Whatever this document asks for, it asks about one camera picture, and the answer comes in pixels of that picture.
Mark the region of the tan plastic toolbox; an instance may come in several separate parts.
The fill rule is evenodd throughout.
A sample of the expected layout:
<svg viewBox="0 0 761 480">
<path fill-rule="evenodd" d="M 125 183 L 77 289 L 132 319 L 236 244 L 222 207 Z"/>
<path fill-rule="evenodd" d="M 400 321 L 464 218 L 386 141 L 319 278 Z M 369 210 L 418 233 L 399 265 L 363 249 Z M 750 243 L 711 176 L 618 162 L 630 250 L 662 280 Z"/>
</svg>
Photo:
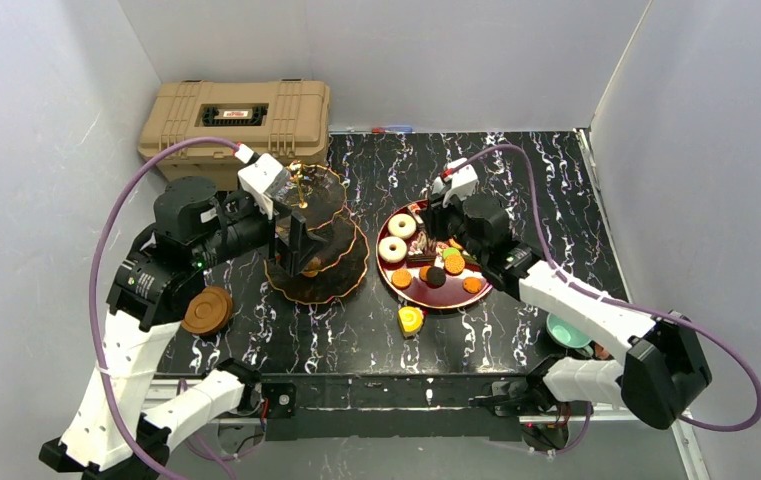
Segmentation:
<svg viewBox="0 0 761 480">
<path fill-rule="evenodd" d="M 331 99 L 330 87 L 315 80 L 164 83 L 138 152 L 147 161 L 189 138 L 218 137 L 269 153 L 285 166 L 325 165 Z"/>
</svg>

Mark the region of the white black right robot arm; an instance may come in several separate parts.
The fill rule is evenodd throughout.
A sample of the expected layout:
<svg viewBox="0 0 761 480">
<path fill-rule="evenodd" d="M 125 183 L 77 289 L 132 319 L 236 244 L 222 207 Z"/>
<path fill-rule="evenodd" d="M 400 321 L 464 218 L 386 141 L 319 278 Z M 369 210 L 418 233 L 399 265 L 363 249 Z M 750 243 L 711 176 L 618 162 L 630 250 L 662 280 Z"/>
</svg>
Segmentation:
<svg viewBox="0 0 761 480">
<path fill-rule="evenodd" d="M 711 384 L 688 320 L 638 312 L 550 266 L 541 249 L 513 235 L 497 199 L 432 194 L 421 216 L 429 237 L 461 244 L 497 290 L 555 315 L 609 352 L 608 360 L 565 357 L 537 368 L 536 399 L 609 403 L 664 430 Z"/>
</svg>

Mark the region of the white iced donut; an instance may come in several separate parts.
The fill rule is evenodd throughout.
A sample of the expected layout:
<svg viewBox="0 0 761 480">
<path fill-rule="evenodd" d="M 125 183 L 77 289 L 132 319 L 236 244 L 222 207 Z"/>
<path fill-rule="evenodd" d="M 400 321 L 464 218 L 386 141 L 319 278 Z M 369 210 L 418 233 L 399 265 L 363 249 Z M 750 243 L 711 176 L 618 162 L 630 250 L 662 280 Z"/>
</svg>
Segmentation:
<svg viewBox="0 0 761 480">
<path fill-rule="evenodd" d="M 398 213 L 393 215 L 388 223 L 388 233 L 396 238 L 402 240 L 408 240 L 417 231 L 418 225 L 415 218 L 406 213 Z"/>
<path fill-rule="evenodd" d="M 395 236 L 386 236 L 378 242 L 377 255 L 380 260 L 395 264 L 402 262 L 408 253 L 407 243 Z"/>
</svg>

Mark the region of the three tier glass stand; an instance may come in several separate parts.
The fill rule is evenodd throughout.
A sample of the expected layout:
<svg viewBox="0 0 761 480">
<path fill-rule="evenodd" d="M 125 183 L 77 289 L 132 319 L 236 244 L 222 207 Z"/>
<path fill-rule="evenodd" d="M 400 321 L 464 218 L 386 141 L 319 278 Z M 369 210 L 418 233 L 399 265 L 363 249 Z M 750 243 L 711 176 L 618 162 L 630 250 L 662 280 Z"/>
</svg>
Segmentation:
<svg viewBox="0 0 761 480">
<path fill-rule="evenodd" d="M 276 199 L 305 219 L 310 234 L 322 240 L 292 275 L 276 260 L 265 262 L 270 286 L 293 303 L 328 304 L 354 291 L 367 272 L 364 232 L 347 208 L 346 186 L 328 167 L 294 162 L 290 180 Z"/>
</svg>

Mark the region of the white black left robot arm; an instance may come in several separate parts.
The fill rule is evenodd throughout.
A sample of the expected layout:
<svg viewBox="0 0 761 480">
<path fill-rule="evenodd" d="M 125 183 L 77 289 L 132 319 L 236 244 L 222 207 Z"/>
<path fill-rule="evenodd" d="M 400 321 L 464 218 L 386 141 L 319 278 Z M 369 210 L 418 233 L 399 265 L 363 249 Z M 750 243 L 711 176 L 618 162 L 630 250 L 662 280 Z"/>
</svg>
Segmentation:
<svg viewBox="0 0 761 480">
<path fill-rule="evenodd" d="M 144 407 L 168 343 L 204 291 L 206 270 L 263 249 L 298 274 L 322 248 L 284 202 L 290 180 L 241 180 L 226 196 L 205 177 L 168 183 L 113 278 L 105 318 L 91 318 L 103 331 L 95 368 L 70 426 L 41 447 L 42 463 L 84 479 L 155 479 L 180 443 L 247 398 L 260 375 L 229 359 L 174 399 Z"/>
</svg>

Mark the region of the dark red round tray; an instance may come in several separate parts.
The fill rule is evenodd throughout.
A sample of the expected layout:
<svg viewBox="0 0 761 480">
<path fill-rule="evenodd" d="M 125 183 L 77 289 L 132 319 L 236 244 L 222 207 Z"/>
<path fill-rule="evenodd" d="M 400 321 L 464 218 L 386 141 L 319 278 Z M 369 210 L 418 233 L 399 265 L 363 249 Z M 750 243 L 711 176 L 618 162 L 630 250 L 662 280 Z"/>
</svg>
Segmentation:
<svg viewBox="0 0 761 480">
<path fill-rule="evenodd" d="M 424 200 L 410 202 L 387 216 L 380 224 L 375 241 L 375 263 L 381 280 L 390 292 L 401 300 L 433 310 L 466 308 L 484 299 L 493 286 L 486 281 L 480 267 L 454 242 L 429 239 L 422 224 Z M 389 262 L 381 253 L 387 248 L 395 251 L 397 244 L 387 240 L 399 229 L 407 230 L 412 218 L 414 233 L 404 240 L 404 254 L 395 253 Z M 451 249 L 465 259 L 465 268 L 459 273 L 445 266 L 446 250 Z"/>
</svg>

